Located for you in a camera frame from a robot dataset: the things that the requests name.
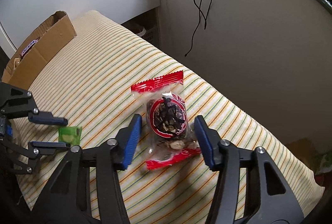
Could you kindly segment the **light green candy packet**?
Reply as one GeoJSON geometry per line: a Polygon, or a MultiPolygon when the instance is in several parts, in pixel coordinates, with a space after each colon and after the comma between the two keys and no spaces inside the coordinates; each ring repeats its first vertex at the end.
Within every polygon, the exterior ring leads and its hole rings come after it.
{"type": "Polygon", "coordinates": [[[71,146],[80,145],[81,134],[81,126],[60,127],[58,130],[58,141],[69,143],[71,146]]]}

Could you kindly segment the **brown cardboard box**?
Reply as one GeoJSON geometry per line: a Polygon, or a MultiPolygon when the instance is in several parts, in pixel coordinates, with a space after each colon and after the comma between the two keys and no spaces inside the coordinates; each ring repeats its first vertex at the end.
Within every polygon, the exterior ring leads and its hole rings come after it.
{"type": "Polygon", "coordinates": [[[27,90],[51,59],[64,48],[77,33],[66,12],[56,11],[41,23],[21,44],[7,63],[2,82],[27,90]],[[40,38],[13,69],[15,58],[34,39],[40,38]]]}

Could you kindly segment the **Snickers chocolate bar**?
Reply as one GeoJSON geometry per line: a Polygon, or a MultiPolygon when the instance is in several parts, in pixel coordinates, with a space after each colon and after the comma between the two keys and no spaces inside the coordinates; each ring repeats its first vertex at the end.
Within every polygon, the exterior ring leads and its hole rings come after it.
{"type": "Polygon", "coordinates": [[[39,37],[32,40],[20,53],[20,59],[23,59],[24,56],[31,50],[31,48],[39,41],[39,37]]]}

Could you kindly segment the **brown pudding cup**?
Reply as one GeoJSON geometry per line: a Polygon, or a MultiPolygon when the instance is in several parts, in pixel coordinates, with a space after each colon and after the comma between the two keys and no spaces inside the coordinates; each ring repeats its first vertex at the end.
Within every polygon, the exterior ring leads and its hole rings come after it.
{"type": "Polygon", "coordinates": [[[13,62],[13,69],[16,69],[18,65],[20,64],[21,59],[20,58],[15,58],[13,62]]]}

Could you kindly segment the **red date snack packet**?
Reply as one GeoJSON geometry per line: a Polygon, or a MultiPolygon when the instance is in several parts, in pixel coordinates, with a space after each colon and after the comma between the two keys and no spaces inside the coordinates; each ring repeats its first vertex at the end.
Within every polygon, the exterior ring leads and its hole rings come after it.
{"type": "Polygon", "coordinates": [[[145,110],[151,142],[146,169],[166,168],[198,156],[199,144],[188,122],[183,71],[135,83],[133,97],[145,110]]]}

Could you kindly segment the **striped yellow tablecloth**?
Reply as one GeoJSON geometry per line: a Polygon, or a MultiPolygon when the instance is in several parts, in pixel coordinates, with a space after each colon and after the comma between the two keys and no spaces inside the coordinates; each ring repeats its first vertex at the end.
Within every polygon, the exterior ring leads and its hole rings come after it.
{"type": "Polygon", "coordinates": [[[38,107],[82,128],[80,146],[116,136],[134,114],[142,134],[132,163],[119,173],[131,223],[204,223],[218,174],[198,152],[194,119],[238,147],[264,147],[304,215],[325,189],[314,173],[264,126],[212,85],[97,11],[75,19],[76,36],[29,86],[38,107]]]}

